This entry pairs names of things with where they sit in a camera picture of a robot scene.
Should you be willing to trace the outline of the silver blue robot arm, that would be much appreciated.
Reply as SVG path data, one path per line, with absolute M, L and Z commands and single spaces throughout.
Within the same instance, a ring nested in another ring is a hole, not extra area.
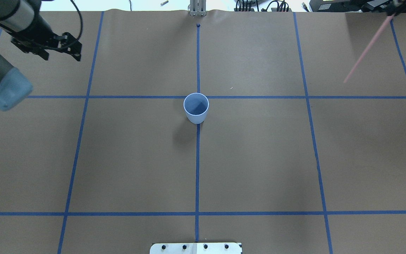
M 49 60 L 49 53 L 65 53 L 81 61 L 84 31 L 83 15 L 71 1 L 79 17 L 79 34 L 57 34 L 41 15 L 41 0 L 0 0 L 0 29 L 10 36 L 10 42 L 26 54 Z M 0 111 L 9 111 L 33 91 L 29 79 L 0 53 Z

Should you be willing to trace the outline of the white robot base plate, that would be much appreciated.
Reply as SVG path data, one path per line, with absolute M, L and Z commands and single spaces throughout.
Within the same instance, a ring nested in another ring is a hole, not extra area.
M 242 254 L 241 243 L 193 242 L 152 244 L 150 254 Z

